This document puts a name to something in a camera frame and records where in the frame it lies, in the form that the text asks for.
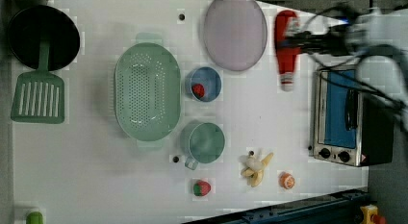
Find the light blue cup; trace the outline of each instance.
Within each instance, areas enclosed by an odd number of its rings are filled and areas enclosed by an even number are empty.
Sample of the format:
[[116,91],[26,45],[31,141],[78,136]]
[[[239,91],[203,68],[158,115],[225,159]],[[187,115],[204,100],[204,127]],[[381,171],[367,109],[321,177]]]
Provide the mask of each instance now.
[[[201,98],[197,98],[192,93],[192,86],[201,84],[205,93]],[[191,72],[186,78],[186,92],[198,101],[211,102],[215,100],[221,92],[221,79],[218,73],[211,67],[200,67]]]

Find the small yellow object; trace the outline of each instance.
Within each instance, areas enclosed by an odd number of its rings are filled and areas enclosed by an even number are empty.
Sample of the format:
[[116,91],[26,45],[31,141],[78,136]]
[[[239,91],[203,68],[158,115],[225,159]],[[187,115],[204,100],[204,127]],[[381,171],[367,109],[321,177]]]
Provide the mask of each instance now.
[[257,187],[262,182],[262,179],[264,179],[264,170],[254,174],[254,176],[251,178],[251,186]]
[[376,224],[372,221],[372,217],[378,215],[378,208],[375,205],[368,205],[365,207],[360,207],[360,210],[363,212],[364,220],[361,224]]
[[267,167],[269,165],[270,160],[273,157],[273,153],[268,154],[264,159],[261,160],[261,162],[264,164],[264,167]]
[[244,177],[250,177],[252,175],[254,175],[255,171],[253,171],[251,168],[246,168],[246,170],[244,170],[241,175],[243,175]]
[[268,154],[261,161],[255,159],[253,156],[249,156],[246,161],[246,170],[244,170],[241,175],[244,177],[250,177],[250,184],[252,187],[257,187],[264,179],[264,170],[269,165],[270,160],[273,157],[273,153]]

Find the red strawberry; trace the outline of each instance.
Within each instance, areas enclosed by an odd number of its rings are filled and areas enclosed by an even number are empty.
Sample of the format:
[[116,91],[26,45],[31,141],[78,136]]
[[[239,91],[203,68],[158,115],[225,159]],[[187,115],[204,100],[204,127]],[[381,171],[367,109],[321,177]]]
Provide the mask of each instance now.
[[211,186],[209,183],[198,180],[195,184],[194,184],[194,195],[195,196],[205,196],[207,195],[210,190],[211,190]]
[[205,89],[201,84],[195,84],[194,86],[192,86],[191,90],[192,93],[194,93],[194,96],[198,99],[204,96]]

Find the white tabletop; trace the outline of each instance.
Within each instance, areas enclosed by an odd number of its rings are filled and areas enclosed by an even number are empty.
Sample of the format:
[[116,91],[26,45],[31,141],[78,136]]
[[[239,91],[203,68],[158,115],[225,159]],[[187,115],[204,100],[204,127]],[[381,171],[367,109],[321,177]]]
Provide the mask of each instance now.
[[[267,50],[255,66],[236,73],[212,64],[205,52],[200,31],[212,1],[50,0],[76,23],[82,45],[77,59],[57,71],[66,85],[65,123],[13,124],[16,223],[32,206],[42,208],[48,223],[181,223],[367,186],[367,168],[309,156],[316,66],[301,55],[293,92],[280,89],[271,31],[283,8],[260,3],[269,29]],[[184,22],[178,21],[180,12]],[[303,23],[310,16],[299,14]],[[321,28],[315,24],[316,31]],[[139,32],[162,35],[182,76],[209,65],[223,83],[211,103],[183,95],[180,121],[166,146],[155,151],[140,150],[114,113],[115,64]],[[16,60],[12,69],[13,85],[29,70]],[[216,162],[191,171],[171,159],[183,154],[178,137],[194,119],[215,122],[227,141]],[[240,175],[249,150],[274,153],[255,188]],[[292,190],[279,187],[282,171],[295,177]],[[209,195],[192,194],[196,179],[210,182]]]

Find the green spatula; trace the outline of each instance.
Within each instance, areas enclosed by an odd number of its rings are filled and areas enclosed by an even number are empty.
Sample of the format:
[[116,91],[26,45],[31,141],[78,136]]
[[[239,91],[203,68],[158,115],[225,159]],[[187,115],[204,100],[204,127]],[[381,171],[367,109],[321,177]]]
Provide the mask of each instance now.
[[12,120],[60,124],[64,122],[64,81],[48,72],[50,42],[42,36],[38,69],[18,76]]

